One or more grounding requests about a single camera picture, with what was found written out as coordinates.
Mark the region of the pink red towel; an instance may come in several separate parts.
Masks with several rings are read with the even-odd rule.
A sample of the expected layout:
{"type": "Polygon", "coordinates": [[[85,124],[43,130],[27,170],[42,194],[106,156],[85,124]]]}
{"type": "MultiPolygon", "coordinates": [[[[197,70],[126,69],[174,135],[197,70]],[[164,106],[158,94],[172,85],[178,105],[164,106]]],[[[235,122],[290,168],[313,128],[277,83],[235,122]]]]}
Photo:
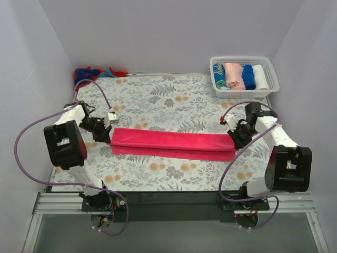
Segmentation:
{"type": "Polygon", "coordinates": [[[110,146],[114,154],[219,162],[235,157],[234,142],[228,134],[116,128],[110,146]]]}

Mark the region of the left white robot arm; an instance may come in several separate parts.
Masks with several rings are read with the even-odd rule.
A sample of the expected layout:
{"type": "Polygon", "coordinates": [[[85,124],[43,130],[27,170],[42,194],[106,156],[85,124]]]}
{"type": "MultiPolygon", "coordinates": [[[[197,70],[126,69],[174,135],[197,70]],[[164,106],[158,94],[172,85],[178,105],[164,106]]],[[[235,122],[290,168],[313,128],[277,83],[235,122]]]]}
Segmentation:
{"type": "Polygon", "coordinates": [[[91,117],[90,113],[90,106],[84,101],[66,104],[60,119],[44,128],[44,137],[52,164],[75,178],[83,190],[81,197],[91,207],[105,211],[111,207],[112,198],[87,162],[87,147],[80,128],[90,132],[95,142],[109,144],[111,122],[117,117],[112,111],[103,118],[91,117]]]}

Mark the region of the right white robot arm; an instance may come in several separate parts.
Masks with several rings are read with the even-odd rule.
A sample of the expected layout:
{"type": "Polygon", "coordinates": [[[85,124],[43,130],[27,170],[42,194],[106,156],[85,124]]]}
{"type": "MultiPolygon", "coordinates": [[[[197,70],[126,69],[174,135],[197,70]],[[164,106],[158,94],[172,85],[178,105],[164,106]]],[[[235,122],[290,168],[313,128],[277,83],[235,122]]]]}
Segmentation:
{"type": "Polygon", "coordinates": [[[247,147],[259,135],[271,151],[264,176],[239,188],[239,205],[247,210],[257,204],[257,197],[272,192],[306,192],[310,184],[311,149],[294,142],[278,123],[276,113],[262,108],[261,103],[250,102],[245,106],[245,119],[225,117],[236,150],[247,147]]]}

